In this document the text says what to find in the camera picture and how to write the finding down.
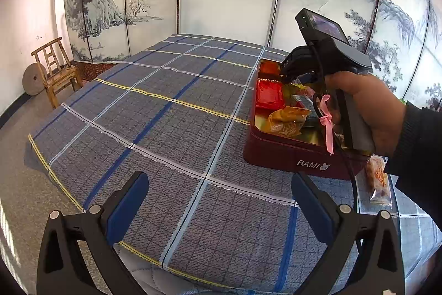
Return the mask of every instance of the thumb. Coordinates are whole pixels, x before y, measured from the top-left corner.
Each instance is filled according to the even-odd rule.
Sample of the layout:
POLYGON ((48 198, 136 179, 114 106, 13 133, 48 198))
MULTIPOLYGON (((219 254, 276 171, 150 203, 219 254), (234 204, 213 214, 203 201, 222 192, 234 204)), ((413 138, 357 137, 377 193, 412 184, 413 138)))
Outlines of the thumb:
POLYGON ((356 94, 363 88, 364 80, 363 75, 354 74, 350 71, 338 71, 325 76, 327 88, 341 89, 351 95, 356 94))

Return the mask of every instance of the black sleeve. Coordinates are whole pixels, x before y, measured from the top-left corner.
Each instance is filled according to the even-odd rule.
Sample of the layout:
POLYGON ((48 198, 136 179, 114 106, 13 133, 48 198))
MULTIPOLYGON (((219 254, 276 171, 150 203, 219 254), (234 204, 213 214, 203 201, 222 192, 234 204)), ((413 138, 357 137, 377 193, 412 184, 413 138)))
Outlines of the black sleeve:
POLYGON ((407 102, 399 143, 385 166, 396 187, 442 229, 442 113, 407 102))

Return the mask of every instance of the yellow stripe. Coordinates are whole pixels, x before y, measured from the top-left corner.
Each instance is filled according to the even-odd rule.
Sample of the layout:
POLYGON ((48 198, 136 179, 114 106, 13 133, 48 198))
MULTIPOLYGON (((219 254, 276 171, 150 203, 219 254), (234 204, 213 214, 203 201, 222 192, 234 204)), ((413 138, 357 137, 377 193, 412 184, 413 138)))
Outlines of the yellow stripe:
MULTIPOLYGON (((43 155, 41 155, 40 150, 38 150, 38 147, 36 145, 36 143, 34 143, 34 139, 32 139, 31 134, 29 134, 28 136, 29 141, 32 145, 32 148, 34 149, 35 153, 37 154, 38 158, 41 161, 41 164, 43 164, 43 166, 47 169, 47 171, 50 173, 51 177, 55 180, 55 182, 60 186, 60 188, 62 189, 62 191, 66 194, 66 196, 74 203, 74 205, 82 212, 84 213, 84 209, 83 207, 79 204, 79 202, 77 200, 75 200, 75 198, 69 193, 69 191, 61 184, 61 182, 58 180, 57 176, 55 175, 55 173, 52 171, 52 169, 49 168, 46 160, 43 158, 43 155)), ((156 266, 161 267, 161 263, 158 260, 155 260, 151 257, 148 257, 147 255, 139 252, 138 250, 134 249, 132 246, 130 246, 128 243, 124 242, 124 241, 120 241, 119 244, 123 247, 126 248, 127 250, 131 251, 132 253, 134 253, 135 255, 138 255, 140 258, 149 261, 150 263, 153 263, 156 266)), ((229 289, 237 289, 237 288, 233 288, 231 286, 227 286, 227 285, 222 285, 219 283, 214 283, 213 281, 208 281, 208 280, 204 280, 204 279, 200 279, 196 276, 192 276, 190 274, 187 274, 185 272, 182 272, 180 270, 177 269, 173 269, 173 268, 167 268, 168 271, 177 274, 177 275, 181 275, 184 276, 186 278, 192 279, 192 280, 196 280, 196 281, 200 281, 202 283, 206 283, 209 285, 214 285, 214 286, 218 286, 221 288, 229 288, 229 289)))
POLYGON ((207 59, 216 60, 217 62, 229 63, 229 64, 237 65, 239 67, 253 69, 253 67, 249 67, 248 65, 244 65, 244 64, 240 64, 240 63, 234 63, 234 62, 229 62, 228 60, 222 60, 222 59, 213 58, 213 57, 210 57, 210 56, 197 56, 195 54, 189 54, 189 53, 183 54, 183 53, 176 53, 174 51, 155 50, 155 49, 148 49, 148 50, 150 50, 150 51, 158 51, 160 53, 180 54, 180 55, 183 55, 183 56, 194 56, 194 57, 197 57, 197 58, 207 58, 207 59))
MULTIPOLYGON (((161 94, 149 93, 149 92, 146 92, 145 90, 138 89, 138 88, 126 87, 124 85, 117 84, 117 83, 111 83, 111 82, 108 82, 107 80, 103 80, 103 79, 100 79, 100 78, 95 78, 94 80, 96 80, 96 81, 98 81, 100 83, 109 85, 111 87, 115 87, 115 88, 119 88, 119 89, 124 89, 124 90, 130 90, 131 92, 140 93, 140 94, 146 95, 148 97, 159 98, 159 99, 163 99, 163 100, 166 100, 166 101, 171 101, 171 102, 176 103, 176 104, 180 104, 182 106, 187 106, 187 107, 192 108, 192 109, 201 110, 203 112, 207 112, 209 114, 216 115, 217 117, 221 117, 221 118, 225 118, 225 119, 230 119, 231 118, 230 115, 227 115, 227 114, 224 114, 224 113, 221 113, 221 112, 217 112, 215 110, 210 110, 210 109, 207 109, 207 108, 205 108, 203 106, 191 104, 191 103, 188 103, 187 101, 182 101, 182 100, 166 97, 166 96, 161 95, 161 94)), ((240 119, 240 118, 234 117, 233 119, 235 121, 238 121, 239 123, 242 123, 242 124, 245 124, 245 125, 249 124, 248 121, 240 119)))
POLYGON ((56 177, 55 173, 52 171, 52 169, 49 167, 49 165, 47 164, 46 160, 43 158, 43 155, 41 155, 41 152, 38 150, 37 145, 34 142, 34 139, 32 139, 31 134, 29 133, 29 141, 30 144, 32 145, 32 148, 34 149, 35 153, 37 154, 38 158, 40 159, 41 163, 43 164, 43 166, 46 168, 46 170, 48 171, 49 175, 51 176, 52 179, 54 179, 54 181, 58 184, 58 186, 61 188, 61 190, 66 194, 66 196, 71 199, 71 201, 74 203, 74 205, 78 208, 78 210, 80 210, 82 213, 84 212, 83 207, 80 205, 80 203, 75 200, 75 198, 68 192, 68 190, 63 186, 63 184, 61 183, 60 180, 58 180, 58 178, 56 177))

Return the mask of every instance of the baseboard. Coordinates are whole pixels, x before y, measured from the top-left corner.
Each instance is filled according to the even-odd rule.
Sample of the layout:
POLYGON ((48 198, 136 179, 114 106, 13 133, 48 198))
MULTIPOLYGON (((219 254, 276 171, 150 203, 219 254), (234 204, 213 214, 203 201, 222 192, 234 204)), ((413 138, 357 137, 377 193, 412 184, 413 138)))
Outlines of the baseboard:
POLYGON ((2 115, 0 115, 0 128, 5 125, 5 123, 9 120, 10 117, 14 115, 14 113, 20 109, 20 107, 26 103, 31 96, 29 94, 23 93, 19 96, 14 103, 12 103, 2 115))

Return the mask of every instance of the camera screen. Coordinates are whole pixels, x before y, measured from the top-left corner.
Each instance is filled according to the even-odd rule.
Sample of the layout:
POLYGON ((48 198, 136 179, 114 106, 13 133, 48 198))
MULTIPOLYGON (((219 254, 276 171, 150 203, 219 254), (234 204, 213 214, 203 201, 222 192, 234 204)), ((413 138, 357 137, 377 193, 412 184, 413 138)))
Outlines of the camera screen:
POLYGON ((348 44, 347 37, 343 33, 341 27, 331 20, 328 20, 319 14, 308 12, 313 27, 320 32, 326 33, 333 38, 339 39, 348 44))

